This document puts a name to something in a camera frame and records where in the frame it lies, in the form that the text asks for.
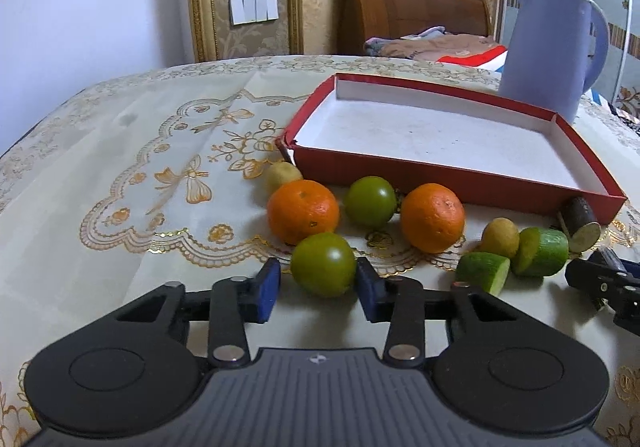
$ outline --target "wooden headboard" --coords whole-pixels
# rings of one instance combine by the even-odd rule
[[[346,0],[338,54],[364,55],[364,41],[370,37],[398,39],[432,26],[452,33],[491,33],[484,0]]]

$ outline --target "plastic jug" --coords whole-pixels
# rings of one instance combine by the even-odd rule
[[[609,25],[592,0],[519,0],[498,94],[558,112],[572,123],[580,96],[604,67]],[[593,58],[590,27],[596,36]]]

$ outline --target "lace tablecloth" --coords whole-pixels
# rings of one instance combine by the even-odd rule
[[[495,91],[485,70],[397,59],[331,56],[239,59],[190,64],[110,80],[58,108],[0,159],[0,445],[37,430],[24,396],[28,360],[51,341],[168,280],[206,289],[252,275],[290,248],[271,235],[260,176],[280,159],[274,137],[335,72],[382,74]],[[640,139],[586,98],[575,128],[618,180],[630,202],[603,240],[640,260]],[[335,189],[338,197],[343,189]],[[363,233],[341,223],[357,254],[381,275],[405,273],[446,289],[461,251],[503,215],[521,227],[550,220],[467,206],[465,237],[447,252],[412,249],[392,220]],[[614,445],[640,445],[640,338],[597,314],[562,274],[544,283],[510,278],[507,302],[593,348],[609,367],[611,389],[596,429]],[[386,324],[366,322],[353,295],[307,296],[289,276],[271,321],[249,325],[252,354],[263,346],[333,348],[384,345]],[[428,323],[428,354],[446,345]],[[202,354],[204,325],[190,348]]]

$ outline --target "black robotic component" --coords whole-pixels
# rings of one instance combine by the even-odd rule
[[[585,259],[574,259],[566,266],[569,286],[585,292],[596,309],[605,304],[615,312],[617,326],[640,335],[640,265],[620,259],[601,247]]]
[[[26,395],[55,446],[603,446],[591,429],[609,387],[589,348],[479,289],[380,278],[360,258],[367,319],[389,321],[374,348],[262,348],[244,323],[269,319],[280,285],[270,259],[252,278],[186,293],[167,283],[42,350]],[[449,347],[425,358],[424,320]],[[209,321],[207,358],[186,347]]]

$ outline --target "mandarin orange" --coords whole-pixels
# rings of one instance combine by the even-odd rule
[[[332,192],[312,180],[295,180],[276,190],[267,203],[271,231],[289,245],[312,234],[333,232],[340,209]]]
[[[426,253],[444,252],[462,237],[465,207],[446,187],[425,183],[402,201],[400,227],[415,248]]]

